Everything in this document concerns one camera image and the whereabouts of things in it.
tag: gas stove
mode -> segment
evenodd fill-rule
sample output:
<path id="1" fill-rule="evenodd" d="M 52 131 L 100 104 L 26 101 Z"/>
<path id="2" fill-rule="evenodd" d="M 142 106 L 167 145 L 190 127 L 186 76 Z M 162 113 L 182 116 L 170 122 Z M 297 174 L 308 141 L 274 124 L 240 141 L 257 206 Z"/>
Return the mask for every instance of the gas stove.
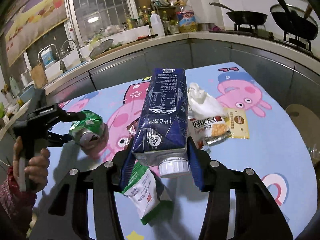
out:
<path id="1" fill-rule="evenodd" d="M 250 28 L 247 28 L 247 27 L 240 27 L 238 25 L 235 25 L 235 30 L 226 30 L 226 31 L 219 30 L 219 31 L 209 31 L 209 32 L 237 34 L 237 35 L 250 36 L 250 37 L 254 37 L 254 38 L 260 38 L 260 39 L 272 41 L 275 43 L 279 43 L 279 44 L 288 46 L 288 47 L 295 49 L 299 52 L 307 54 L 317 60 L 320 60 L 319 58 L 317 58 L 316 56 L 313 55 L 313 53 L 311 51 L 311 42 L 310 41 L 306 41 L 307 43 L 304 43 L 304 42 L 300 41 L 298 37 L 296 37 L 296 39 L 289 38 L 289 40 L 287 40 L 287 33 L 284 33 L 284 39 L 280 40 L 280 39 L 275 38 L 272 32 L 268 32 L 264 29 L 258 29 L 256 26 L 254 28 L 252 28 L 251 26 L 250 26 Z"/>

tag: wok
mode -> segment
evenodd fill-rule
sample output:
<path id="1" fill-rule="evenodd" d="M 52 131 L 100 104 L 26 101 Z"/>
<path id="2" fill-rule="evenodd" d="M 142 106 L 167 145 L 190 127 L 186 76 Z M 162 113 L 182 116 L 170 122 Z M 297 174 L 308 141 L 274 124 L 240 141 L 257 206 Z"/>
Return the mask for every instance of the wok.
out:
<path id="1" fill-rule="evenodd" d="M 273 5 L 270 12 L 283 31 L 309 41 L 317 37 L 318 24 L 311 16 L 305 19 L 305 11 L 286 4 L 284 0 L 278 0 L 278 2 L 280 4 Z"/>
<path id="2" fill-rule="evenodd" d="M 210 5 L 218 6 L 230 10 L 227 15 L 237 25 L 247 24 L 247 25 L 263 25 L 267 20 L 267 15 L 260 12 L 251 11 L 234 11 L 231 8 L 217 2 L 209 3 Z"/>

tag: blue tablecloth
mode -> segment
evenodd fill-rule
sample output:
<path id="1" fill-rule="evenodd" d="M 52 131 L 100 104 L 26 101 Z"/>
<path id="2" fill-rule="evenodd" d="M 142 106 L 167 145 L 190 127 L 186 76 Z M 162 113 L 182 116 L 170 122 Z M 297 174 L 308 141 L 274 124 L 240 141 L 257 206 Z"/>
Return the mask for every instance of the blue tablecloth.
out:
<path id="1" fill-rule="evenodd" d="M 316 211 L 316 176 L 308 150 L 294 124 L 279 104 L 243 68 L 235 63 L 186 70 L 187 83 L 196 82 L 225 106 L 246 110 L 250 139 L 228 139 L 212 146 L 210 157 L 226 167 L 243 171 L 253 168 L 266 184 L 296 237 Z M 66 111 L 91 110 L 103 117 L 109 127 L 109 140 L 98 153 L 86 155 L 70 142 L 51 152 L 48 185 L 37 194 L 41 209 L 50 190 L 71 168 L 86 171 L 96 168 L 122 150 L 128 137 L 127 126 L 140 116 L 149 79 L 136 80 L 92 92 L 61 104 Z M 55 133 L 68 133 L 70 123 L 58 123 Z M 172 218 L 165 214 L 142 225 L 136 207 L 115 193 L 118 215 L 128 240 L 198 239 L 206 210 L 208 193 L 201 193 L 191 174 L 177 179 L 162 179 L 174 200 Z M 233 236 L 235 193 L 231 194 L 228 238 Z M 88 203 L 90 237 L 95 238 L 92 203 Z"/>

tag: human hand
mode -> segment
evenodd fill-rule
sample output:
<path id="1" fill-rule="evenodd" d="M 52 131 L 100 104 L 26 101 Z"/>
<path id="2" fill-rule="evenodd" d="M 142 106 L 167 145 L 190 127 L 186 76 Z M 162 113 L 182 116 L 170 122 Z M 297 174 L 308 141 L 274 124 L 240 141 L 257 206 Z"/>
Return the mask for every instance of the human hand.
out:
<path id="1" fill-rule="evenodd" d="M 13 146 L 13 176 L 19 184 L 19 154 L 23 149 L 22 139 L 19 136 Z M 34 193 L 44 189 L 47 185 L 50 152 L 48 149 L 42 149 L 39 156 L 35 156 L 29 160 L 29 166 L 25 167 L 24 172 L 29 179 L 37 184 Z"/>

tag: pan lid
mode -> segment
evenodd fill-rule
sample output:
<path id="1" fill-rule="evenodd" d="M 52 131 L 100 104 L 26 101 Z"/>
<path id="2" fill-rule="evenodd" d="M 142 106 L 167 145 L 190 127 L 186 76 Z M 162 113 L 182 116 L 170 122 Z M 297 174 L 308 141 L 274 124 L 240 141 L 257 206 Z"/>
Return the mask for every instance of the pan lid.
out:
<path id="1" fill-rule="evenodd" d="M 89 57 L 90 58 L 94 58 L 94 57 L 97 57 L 98 55 L 100 55 L 101 53 L 105 52 L 107 49 L 109 49 L 111 47 L 113 43 L 113 39 L 109 39 L 109 40 L 106 40 L 106 41 L 103 41 L 101 42 L 97 47 L 95 47 Z"/>

